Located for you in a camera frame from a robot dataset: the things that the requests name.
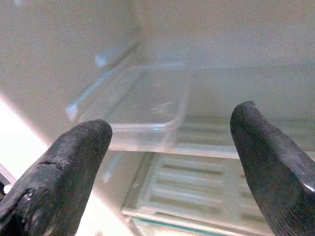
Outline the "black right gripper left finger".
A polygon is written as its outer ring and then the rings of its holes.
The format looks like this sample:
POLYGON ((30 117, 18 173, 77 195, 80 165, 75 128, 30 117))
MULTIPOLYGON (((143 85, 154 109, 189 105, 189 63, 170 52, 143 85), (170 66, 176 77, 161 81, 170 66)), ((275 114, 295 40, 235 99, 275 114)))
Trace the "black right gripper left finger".
POLYGON ((61 134, 1 200, 1 235, 75 235, 111 138, 101 119, 61 134))

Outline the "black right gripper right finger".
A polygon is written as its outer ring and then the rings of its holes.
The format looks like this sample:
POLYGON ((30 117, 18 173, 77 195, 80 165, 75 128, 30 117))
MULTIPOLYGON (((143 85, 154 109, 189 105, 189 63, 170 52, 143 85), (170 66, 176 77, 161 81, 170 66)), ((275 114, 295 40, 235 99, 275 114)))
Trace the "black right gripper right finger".
POLYGON ((230 132, 247 184, 276 236, 315 234, 315 162, 253 101, 237 105, 230 132))

